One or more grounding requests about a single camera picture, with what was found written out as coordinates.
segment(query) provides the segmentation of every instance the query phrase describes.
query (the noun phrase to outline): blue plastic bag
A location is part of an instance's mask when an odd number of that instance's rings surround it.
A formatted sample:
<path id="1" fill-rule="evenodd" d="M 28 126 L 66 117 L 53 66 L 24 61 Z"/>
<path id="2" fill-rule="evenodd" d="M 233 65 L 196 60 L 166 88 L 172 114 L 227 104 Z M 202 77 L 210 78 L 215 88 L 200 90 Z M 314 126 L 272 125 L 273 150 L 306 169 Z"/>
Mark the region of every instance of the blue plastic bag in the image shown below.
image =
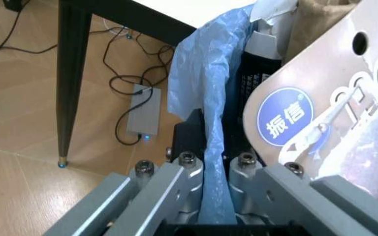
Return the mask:
<path id="1" fill-rule="evenodd" d="M 204 188 L 199 224 L 236 224 L 225 178 L 221 116 L 225 83 L 235 76 L 247 38 L 252 6 L 228 11 L 197 29 L 176 48 L 168 78 L 168 111 L 186 120 L 202 108 L 205 119 Z"/>

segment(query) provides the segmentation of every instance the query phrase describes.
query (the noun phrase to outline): white table top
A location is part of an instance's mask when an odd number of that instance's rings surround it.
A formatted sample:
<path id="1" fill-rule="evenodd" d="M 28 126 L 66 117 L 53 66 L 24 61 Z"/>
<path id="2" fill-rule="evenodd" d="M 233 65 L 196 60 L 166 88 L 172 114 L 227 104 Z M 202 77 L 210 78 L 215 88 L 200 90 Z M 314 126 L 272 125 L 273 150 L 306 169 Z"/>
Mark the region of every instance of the white table top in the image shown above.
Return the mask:
<path id="1" fill-rule="evenodd" d="M 256 0 L 134 0 L 195 28 L 220 14 L 243 7 Z"/>

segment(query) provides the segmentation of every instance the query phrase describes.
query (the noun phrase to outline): gray power supply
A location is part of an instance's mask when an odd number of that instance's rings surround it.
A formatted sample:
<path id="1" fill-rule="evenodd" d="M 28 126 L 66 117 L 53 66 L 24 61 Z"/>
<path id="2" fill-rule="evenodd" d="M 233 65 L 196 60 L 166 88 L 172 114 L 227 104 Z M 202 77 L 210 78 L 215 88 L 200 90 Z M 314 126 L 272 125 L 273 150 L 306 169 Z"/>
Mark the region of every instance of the gray power supply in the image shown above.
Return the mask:
<path id="1" fill-rule="evenodd" d="M 145 101 L 150 96 L 149 87 L 135 84 L 133 92 L 146 89 L 142 94 L 132 96 L 130 107 Z M 126 131 L 131 134 L 157 135 L 158 121 L 160 119 L 161 90 L 153 88 L 151 99 L 129 113 Z"/>

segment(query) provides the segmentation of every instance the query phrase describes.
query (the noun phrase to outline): power cord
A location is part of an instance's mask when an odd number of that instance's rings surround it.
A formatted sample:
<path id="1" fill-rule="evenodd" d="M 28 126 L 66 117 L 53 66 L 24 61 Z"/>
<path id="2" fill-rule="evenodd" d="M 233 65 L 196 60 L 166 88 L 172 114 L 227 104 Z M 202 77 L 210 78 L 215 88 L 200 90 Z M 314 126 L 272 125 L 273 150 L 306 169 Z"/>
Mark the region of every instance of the power cord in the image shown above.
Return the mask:
<path id="1" fill-rule="evenodd" d="M 138 138 L 137 138 L 137 140 L 135 140 L 135 141 L 133 141 L 133 142 L 125 142 L 125 141 L 123 141 L 123 140 L 119 137 L 119 126 L 120 126 L 120 123 L 121 123 L 122 119 L 123 119 L 127 114 L 129 114 L 131 111 L 133 111 L 133 110 L 137 109 L 138 107 L 141 107 L 142 105 L 144 105 L 145 103 L 147 103 L 147 102 L 151 99 L 151 97 L 153 96 L 153 87 L 156 86 L 156 85 L 158 85 L 158 84 L 160 84 L 160 83 L 163 82 L 165 79 L 167 79 L 167 77 L 168 77 L 167 65 L 171 62 L 171 60 L 172 60 L 173 57 L 171 56 L 170 59 L 169 59 L 168 61 L 164 62 L 164 61 L 162 60 L 162 58 L 161 58 L 161 54 L 163 54 L 163 53 L 165 53 L 165 52 L 167 52 L 167 51 L 169 51 L 169 50 L 171 50 L 172 52 L 174 52 L 174 49 L 173 49 L 173 47 L 171 47 L 171 46 L 164 45 L 164 46 L 162 46 L 162 47 L 161 47 L 156 53 L 149 53 L 149 52 L 147 52 L 147 50 L 145 50 L 145 48 L 142 46 L 142 44 L 138 41 L 139 37 L 141 36 L 141 33 L 140 33 L 140 34 L 136 37 L 135 41 L 137 41 L 138 45 L 142 48 L 142 50 L 144 51 L 145 54 L 150 55 L 150 56 L 152 56 L 152 55 L 157 55 L 157 58 L 158 58 L 158 60 L 160 61 L 161 65 L 151 66 L 151 67 L 147 68 L 146 70 L 144 70 L 144 72 L 142 73 L 141 76 L 137 76 L 137 75 L 120 75 L 120 74 L 118 74 L 118 73 L 115 71 L 115 69 L 113 69 L 112 66 L 110 66 L 110 65 L 106 62 L 106 57 L 107 57 L 107 53 L 108 53 L 108 51 L 109 51 L 109 49 L 110 49 L 110 45 L 111 45 L 111 43 L 115 40 L 115 38 L 121 33 L 121 31 L 122 31 L 124 28 L 125 28 L 125 27 L 123 27 L 120 31 L 118 31 L 118 32 L 116 33 L 116 35 L 115 35 L 114 37 L 112 37 L 112 38 L 110 39 L 110 41 L 108 42 L 108 44 L 107 44 L 107 46 L 106 46 L 106 50 L 104 51 L 104 55 L 103 55 L 103 63 L 106 65 L 107 68 L 109 68 L 109 69 L 115 74 L 115 76 L 113 76 L 113 77 L 109 80 L 109 87 L 110 87 L 114 92 L 117 92 L 117 93 L 122 94 L 122 95 L 131 95 L 131 96 L 133 96 L 133 95 L 141 95 L 141 94 L 143 94 L 144 92 L 146 92 L 146 91 L 148 91 L 148 90 L 150 91 L 150 95 L 148 96 L 147 99 L 145 99 L 144 101 L 142 101 L 142 102 L 136 104 L 135 106 L 129 108 L 129 109 L 126 110 L 124 113 L 122 113 L 121 116 L 119 117 L 119 119 L 117 120 L 116 125 L 115 125 L 115 137 L 116 137 L 116 140 L 117 140 L 120 144 L 122 144 L 122 145 L 132 146 L 132 145 L 137 144 L 137 143 L 141 140 L 142 135 L 141 135 L 141 134 L 138 134 Z M 164 69 L 165 76 L 164 76 L 163 78 L 161 78 L 159 81 L 157 81 L 157 82 L 155 82 L 155 83 L 151 83 L 151 81 L 148 80 L 148 79 L 145 77 L 145 75 L 146 75 L 149 71 L 151 71 L 151 70 L 153 70 L 153 69 L 158 69 L 158 68 L 163 68 L 163 69 Z M 139 80 L 140 80 L 139 84 L 142 85 L 143 82 L 145 81 L 145 82 L 149 85 L 149 87 L 148 87 L 148 88 L 141 89 L 141 90 L 139 90 L 139 91 L 137 91 L 137 92 L 123 92 L 123 91 L 120 91 L 120 90 L 118 90 L 117 88 L 115 88 L 115 87 L 113 86 L 113 82 L 114 82 L 115 80 L 117 80 L 117 79 L 120 79 L 120 80 L 122 80 L 122 81 L 124 81 L 124 82 L 127 82 L 127 83 L 135 84 L 135 82 L 133 82 L 133 81 L 129 81 L 129 80 L 126 80 L 125 78 L 134 78 L 134 79 L 138 79 L 138 78 L 139 78 Z"/>
<path id="2" fill-rule="evenodd" d="M 54 48 L 56 48 L 58 45 L 55 44 L 55 45 L 52 45 L 50 46 L 49 48 L 46 48 L 44 50 L 41 50 L 41 51 L 30 51 L 30 50 L 26 50 L 26 49 L 21 49 L 21 48 L 16 48 L 16 47 L 11 47 L 11 46 L 5 46 L 5 44 L 7 43 L 7 41 L 9 40 L 9 38 L 11 37 L 12 33 L 14 32 L 14 29 L 17 25 L 17 22 L 18 22 L 18 19 L 21 15 L 21 12 L 23 11 L 23 9 L 25 8 L 25 6 L 30 2 L 27 1 L 24 5 L 23 5 L 23 8 L 17 13 L 17 16 L 14 20 L 14 24 L 10 30 L 10 32 L 8 33 L 7 37 L 5 38 L 5 40 L 0 44 L 0 50 L 3 50 L 3 49 L 6 49 L 6 50 L 15 50 L 15 51 L 20 51 L 20 52 L 24 52 L 24 53 L 30 53 L 30 54 L 42 54 L 42 53 L 45 53 L 45 52 L 48 52 Z M 103 63 L 104 65 L 109 68 L 114 74 L 115 76 L 113 76 L 110 80 L 109 80 L 109 87 L 114 91 L 114 92 L 117 92 L 119 94 L 122 94 L 122 95 L 130 95 L 130 96 L 134 96 L 134 95 L 141 95 L 143 94 L 144 92 L 146 91 L 150 91 L 150 95 L 148 96 L 147 99 L 145 99 L 144 101 L 142 101 L 141 103 L 129 108 L 128 110 L 126 110 L 124 113 L 121 114 L 121 116 L 119 117 L 119 119 L 117 120 L 116 122 L 116 125 L 115 125 L 115 137 L 117 139 L 117 141 L 119 143 L 121 143 L 122 145 L 126 145 L 126 146 L 131 146 L 131 145 L 134 145 L 134 144 L 137 144 L 140 140 L 141 140 L 141 137 L 142 135 L 141 134 L 138 134 L 138 138 L 136 141 L 134 142 L 125 142 L 123 140 L 121 140 L 121 138 L 119 137 L 119 125 L 122 121 L 122 119 L 127 115 L 129 114 L 131 111 L 141 107 L 142 105 L 146 104 L 150 99 L 151 97 L 153 96 L 153 88 L 154 86 L 162 83 L 163 81 L 165 81 L 168 77 L 168 69 L 167 69 L 167 66 L 170 64 L 170 62 L 172 61 L 173 59 L 173 54 L 174 54 L 174 48 L 169 46 L 169 45 L 164 45 L 162 46 L 156 53 L 152 53 L 152 52 L 148 52 L 143 46 L 142 44 L 139 42 L 139 37 L 142 35 L 142 33 L 139 33 L 138 36 L 136 37 L 135 41 L 138 43 L 138 45 L 141 47 L 142 51 L 146 54 L 146 55 L 149 55 L 149 56 L 154 56 L 154 55 L 157 55 L 157 59 L 159 60 L 159 62 L 161 63 L 161 65 L 155 65 L 155 66 L 151 66 L 149 68 L 147 68 L 146 70 L 144 70 L 144 72 L 142 73 L 141 76 L 137 76 L 137 75 L 120 75 L 118 74 L 112 66 L 110 66 L 107 62 L 106 62 L 106 57 L 107 57 L 107 53 L 109 51 L 109 48 L 110 48 L 110 45 L 111 43 L 118 37 L 118 36 L 123 36 L 125 34 L 121 34 L 121 32 L 125 29 L 125 26 L 123 27 L 112 27 L 112 28 L 108 28 L 108 29 L 105 29 L 105 30 L 96 30 L 96 31 L 91 31 L 90 34 L 96 34 L 96 33 L 105 33 L 105 32 L 114 32 L 115 35 L 114 37 L 112 37 L 109 42 L 107 43 L 107 46 L 106 46 L 106 50 L 104 51 L 104 55 L 103 55 Z M 172 56 L 170 57 L 170 59 L 168 61 L 163 61 L 163 59 L 161 58 L 161 55 L 168 52 L 168 51 L 172 51 Z M 154 69 L 159 69 L 159 68 L 162 68 L 164 70 L 164 77 L 161 78 L 160 80 L 158 80 L 157 82 L 155 83 L 152 83 L 150 80 L 148 80 L 145 76 L 148 72 L 150 72 L 151 70 L 154 70 Z M 143 84 L 143 82 L 145 81 L 149 87 L 148 88 L 144 88 L 144 89 L 141 89 L 137 92 L 123 92 L 123 91 L 120 91 L 118 90 L 117 88 L 115 88 L 113 86 L 113 82 L 117 79 L 120 79 L 126 83 L 130 83 L 130 84 L 136 84 L 136 82 L 134 81 L 130 81 L 130 80 L 127 80 L 125 78 L 133 78 L 133 79 L 139 79 L 139 84 Z"/>
<path id="3" fill-rule="evenodd" d="M 18 19 L 21 15 L 21 12 L 23 11 L 23 9 L 26 7 L 27 4 L 29 4 L 30 0 L 27 1 L 23 7 L 21 8 L 21 10 L 17 13 L 17 16 L 15 17 L 15 20 L 14 20 L 14 24 L 12 25 L 11 27 L 11 30 L 9 31 L 8 35 L 6 36 L 5 40 L 0 44 L 0 50 L 15 50 L 15 51 L 20 51 L 20 52 L 23 52 L 23 53 L 30 53 L 30 54 L 42 54 L 42 53 L 45 53 L 47 51 L 50 51 L 54 48 L 56 48 L 58 45 L 55 44 L 55 45 L 52 45 L 50 46 L 49 48 L 46 48 L 44 50 L 41 50 L 41 51 L 30 51 L 30 50 L 26 50 L 26 49 L 21 49 L 21 48 L 16 48 L 16 47 L 11 47 L 11 46 L 5 46 L 5 44 L 7 43 L 7 41 L 10 39 L 10 37 L 12 36 L 12 33 L 14 32 L 15 30 L 15 27 L 17 26 L 17 22 L 18 22 Z M 106 32 L 111 32 L 113 30 L 119 30 L 121 29 L 121 27 L 111 27 L 111 28 L 108 28 L 108 29 L 105 29 L 105 30 L 96 30 L 96 31 L 91 31 L 90 32 L 90 35 L 91 34 L 96 34 L 96 33 L 106 33 Z"/>
<path id="4" fill-rule="evenodd" d="M 118 34 L 117 31 L 114 31 L 113 29 L 110 29 L 110 27 L 107 25 L 107 22 L 106 22 L 105 18 L 103 18 L 103 24 L 104 24 L 104 27 L 106 27 L 106 29 L 109 29 L 109 32 L 111 32 L 112 34 Z M 124 29 L 126 30 L 126 32 L 124 32 L 123 34 L 119 34 L 119 36 L 125 36 L 128 33 L 128 28 L 125 27 Z"/>
<path id="5" fill-rule="evenodd" d="M 4 41 L 0 44 L 0 50 L 1 50 L 2 47 L 5 45 L 5 43 L 9 40 L 9 38 L 11 37 L 12 33 L 14 32 L 15 26 L 17 25 L 18 18 L 20 18 L 21 12 L 23 12 L 24 7 L 26 7 L 27 4 L 29 4 L 30 1 L 31 1 L 31 0 L 28 0 L 28 1 L 23 5 L 23 8 L 22 8 L 20 11 L 18 11 L 17 16 L 15 17 L 15 20 L 14 20 L 14 24 L 13 24 L 12 27 L 11 27 L 11 30 L 9 31 L 9 33 L 8 33 L 8 35 L 6 36 L 6 38 L 4 39 Z"/>

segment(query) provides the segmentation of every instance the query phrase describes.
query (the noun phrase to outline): table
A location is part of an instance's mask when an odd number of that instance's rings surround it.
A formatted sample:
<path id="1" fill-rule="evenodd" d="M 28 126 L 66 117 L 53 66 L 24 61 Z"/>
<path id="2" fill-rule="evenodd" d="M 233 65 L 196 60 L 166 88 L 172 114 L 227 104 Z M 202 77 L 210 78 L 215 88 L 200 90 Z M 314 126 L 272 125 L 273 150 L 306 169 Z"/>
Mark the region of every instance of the table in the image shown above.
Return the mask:
<path id="1" fill-rule="evenodd" d="M 56 85 L 58 166 L 67 165 L 92 14 L 176 46 L 221 13 L 252 2 L 254 0 L 60 0 Z"/>

